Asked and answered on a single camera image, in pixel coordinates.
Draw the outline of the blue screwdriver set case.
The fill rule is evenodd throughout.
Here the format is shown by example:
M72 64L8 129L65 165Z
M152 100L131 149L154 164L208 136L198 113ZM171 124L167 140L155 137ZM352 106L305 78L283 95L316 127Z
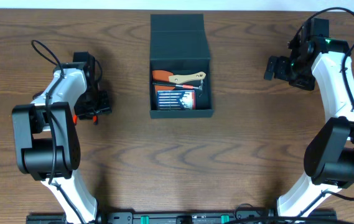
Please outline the blue screwdriver set case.
M158 110L194 110L194 90L169 90L157 92Z

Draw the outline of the red handled pliers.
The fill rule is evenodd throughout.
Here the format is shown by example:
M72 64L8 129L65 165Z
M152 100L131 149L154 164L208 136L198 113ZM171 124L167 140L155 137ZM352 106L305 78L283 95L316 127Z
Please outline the red handled pliers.
M97 115L83 115L83 116L77 116L73 115L73 123L76 126L78 123L78 120L90 120L94 125L98 124L98 116Z

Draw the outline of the orange scraper wooden handle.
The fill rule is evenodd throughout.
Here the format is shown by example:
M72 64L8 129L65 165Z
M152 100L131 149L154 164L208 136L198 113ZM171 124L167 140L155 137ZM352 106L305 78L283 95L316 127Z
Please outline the orange scraper wooden handle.
M176 84L199 85L203 83L205 72L197 72L188 75L178 75L165 70L153 70L152 81L170 82Z

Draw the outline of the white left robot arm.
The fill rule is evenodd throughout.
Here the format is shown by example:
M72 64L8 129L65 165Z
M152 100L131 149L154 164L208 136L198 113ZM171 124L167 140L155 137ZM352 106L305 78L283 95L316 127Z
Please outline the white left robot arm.
M12 109L17 166L47 187L63 208L65 223L106 223L78 167L78 119L98 122L109 113L108 95L95 77L99 61L58 65L48 87Z

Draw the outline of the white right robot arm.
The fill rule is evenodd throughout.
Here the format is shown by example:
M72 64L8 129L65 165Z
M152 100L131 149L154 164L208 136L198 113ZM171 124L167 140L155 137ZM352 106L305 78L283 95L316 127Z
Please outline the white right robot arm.
M265 79L278 78L305 90L318 86L325 124L304 154L304 173L277 200L277 214L308 217L327 197L354 184L354 78L346 41L295 37L290 57L270 57Z

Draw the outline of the black yellow screwdriver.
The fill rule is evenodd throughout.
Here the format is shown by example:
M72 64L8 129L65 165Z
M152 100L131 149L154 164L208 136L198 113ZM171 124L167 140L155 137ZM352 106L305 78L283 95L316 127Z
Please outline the black yellow screwdriver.
M40 91L40 92L34 94L33 97L32 97L32 99L33 99L34 101L41 99L42 96L43 96L43 93L44 93L43 91Z

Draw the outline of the small claw hammer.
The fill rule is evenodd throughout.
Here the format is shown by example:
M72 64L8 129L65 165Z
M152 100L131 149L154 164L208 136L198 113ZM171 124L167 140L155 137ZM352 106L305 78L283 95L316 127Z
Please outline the small claw hammer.
M152 81L156 92L158 91L174 91L174 90L195 90L199 95L203 92L203 83L199 85L176 84L170 82Z

